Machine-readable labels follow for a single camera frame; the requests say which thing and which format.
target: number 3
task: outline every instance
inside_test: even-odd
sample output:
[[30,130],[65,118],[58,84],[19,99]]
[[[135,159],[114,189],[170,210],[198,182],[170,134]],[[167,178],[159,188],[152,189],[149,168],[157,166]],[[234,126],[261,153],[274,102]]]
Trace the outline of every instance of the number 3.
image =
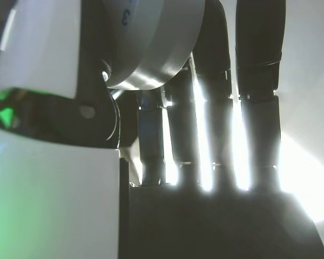
[[128,16],[130,16],[131,12],[129,11],[129,9],[125,9],[124,13],[123,13],[123,19],[121,20],[121,23],[123,24],[123,26],[127,25],[127,18]]

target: printed number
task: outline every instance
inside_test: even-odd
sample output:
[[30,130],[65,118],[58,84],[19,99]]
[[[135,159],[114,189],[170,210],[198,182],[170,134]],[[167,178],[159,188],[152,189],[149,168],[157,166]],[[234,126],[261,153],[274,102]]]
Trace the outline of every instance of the printed number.
[[127,19],[130,16],[131,12],[129,11],[129,9],[125,9],[124,13],[123,13],[123,19],[121,20],[121,23],[123,24],[123,26],[127,25]]

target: white panel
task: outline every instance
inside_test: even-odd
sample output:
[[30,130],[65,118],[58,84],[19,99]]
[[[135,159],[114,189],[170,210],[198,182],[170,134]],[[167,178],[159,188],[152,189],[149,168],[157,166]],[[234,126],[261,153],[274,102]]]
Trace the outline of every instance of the white panel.
[[74,98],[80,0],[20,0],[1,42],[0,90],[26,88]]
[[117,259],[119,154],[0,131],[0,258]]

